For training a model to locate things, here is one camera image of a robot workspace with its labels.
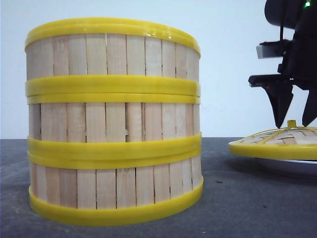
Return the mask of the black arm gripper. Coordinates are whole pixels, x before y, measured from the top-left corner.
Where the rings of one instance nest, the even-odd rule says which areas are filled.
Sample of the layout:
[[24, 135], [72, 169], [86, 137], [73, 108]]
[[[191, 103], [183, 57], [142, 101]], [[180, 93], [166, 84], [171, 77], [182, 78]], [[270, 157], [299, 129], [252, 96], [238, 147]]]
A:
[[[280, 38], [257, 46], [260, 59], [282, 57], [278, 73], [253, 75], [250, 86], [264, 89], [270, 100], [275, 125], [280, 128], [293, 99], [293, 86], [309, 90], [302, 125], [308, 126], [317, 118], [317, 2], [315, 0], [268, 0], [266, 20], [280, 28], [293, 29], [292, 40]], [[288, 81], [290, 84], [272, 84]]]

